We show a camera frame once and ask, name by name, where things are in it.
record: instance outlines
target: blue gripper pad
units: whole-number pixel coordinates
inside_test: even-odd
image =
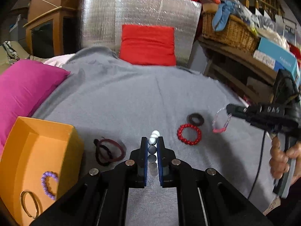
[[[145,152],[144,152],[144,186],[146,186],[147,183],[147,149],[148,149],[148,143],[147,138],[145,138]]]
[[[158,171],[159,171],[160,186],[163,186],[163,167],[162,167],[161,146],[160,146],[159,138],[157,138],[157,158],[158,158]]]

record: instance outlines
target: wicker basket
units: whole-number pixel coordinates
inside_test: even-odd
[[[259,38],[242,20],[230,15],[225,29],[216,32],[211,24],[214,15],[215,12],[203,13],[202,36],[253,54]]]

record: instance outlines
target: bracelet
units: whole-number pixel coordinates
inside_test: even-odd
[[[212,131],[213,131],[214,133],[223,133],[223,132],[225,132],[226,129],[227,129],[227,126],[228,126],[228,124],[229,124],[229,121],[230,121],[230,119],[231,119],[231,117],[232,117],[232,114],[229,114],[229,115],[228,115],[228,119],[226,120],[226,123],[224,124],[224,126],[223,126],[222,128],[219,128],[219,129],[216,128],[217,117],[218,117],[219,113],[220,113],[221,111],[223,111],[223,110],[226,110],[226,106],[223,107],[223,108],[221,108],[221,109],[216,113],[216,115],[215,115],[215,117],[214,117],[214,119],[213,119],[213,121],[212,121]]]
[[[34,201],[35,207],[36,207],[36,216],[32,216],[30,215],[30,213],[27,211],[25,203],[24,203],[24,199],[25,199],[25,195],[29,194],[32,198],[32,200]],[[21,206],[23,208],[23,210],[25,211],[25,213],[27,214],[27,216],[29,216],[30,218],[36,219],[39,216],[39,207],[38,207],[38,203],[37,200],[34,197],[34,194],[31,191],[28,190],[24,190],[21,192],[20,194],[20,202],[21,202]]]
[[[108,154],[109,158],[110,158],[110,159],[113,159],[113,156],[112,156],[111,151],[109,150],[108,147],[106,147],[106,146],[100,144],[100,142],[99,142],[98,139],[94,139],[93,142],[94,142],[94,144],[95,144],[95,146],[96,146],[95,158],[96,158],[97,163],[100,164],[100,166],[107,167],[108,165],[111,164],[111,162],[109,162],[109,161],[108,161],[108,162],[101,162],[101,161],[100,161],[100,159],[99,159],[99,154],[101,154],[100,148],[103,148],[103,149],[106,151],[106,153]]]
[[[52,200],[55,200],[55,195],[49,190],[48,186],[47,186],[47,178],[48,177],[53,177],[54,180],[56,182],[58,182],[58,175],[54,172],[51,172],[51,171],[46,171],[42,174],[42,177],[41,177],[41,184],[43,186],[43,190],[45,192],[45,195],[49,196],[50,199]]]
[[[189,141],[189,140],[187,140],[187,139],[185,139],[185,138],[183,138],[183,136],[182,136],[182,131],[185,129],[185,128],[192,128],[192,129],[194,129],[194,130],[196,130],[197,132],[198,132],[198,137],[197,137],[197,139],[195,140],[195,141]],[[177,131],[177,136],[178,136],[178,139],[179,140],[181,140],[183,143],[185,143],[185,144],[189,144],[189,145],[196,145],[196,144],[198,144],[200,141],[201,141],[201,139],[202,139],[202,132],[201,132],[201,130],[198,128],[198,127],[196,127],[196,126],[194,126],[194,125],[192,125],[192,124],[184,124],[184,125],[181,125],[180,127],[179,127],[179,129],[178,129],[178,131]]]

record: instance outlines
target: gold bangle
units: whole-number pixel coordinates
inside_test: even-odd
[[[35,206],[36,206],[36,216],[35,216],[35,217],[34,217],[34,216],[31,216],[31,215],[29,214],[29,212],[27,211],[27,209],[26,209],[26,206],[25,206],[25,203],[24,203],[24,199],[25,199],[25,195],[26,195],[27,193],[31,196],[31,198],[33,199],[34,204],[35,204]],[[28,191],[28,190],[22,191],[21,194],[20,194],[20,202],[21,202],[21,206],[22,206],[23,210],[25,211],[25,213],[27,214],[27,216],[29,216],[30,218],[33,218],[33,219],[36,219],[36,218],[39,216],[39,207],[38,207],[38,203],[37,203],[37,201],[36,201],[36,199],[35,199],[35,197],[34,197],[34,194],[33,194],[31,191]]]

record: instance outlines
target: white cloth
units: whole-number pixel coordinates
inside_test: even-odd
[[[55,57],[45,61],[44,64],[62,68],[64,66],[64,64],[74,55],[75,54],[73,53],[73,54],[65,54],[65,55],[55,56]]]

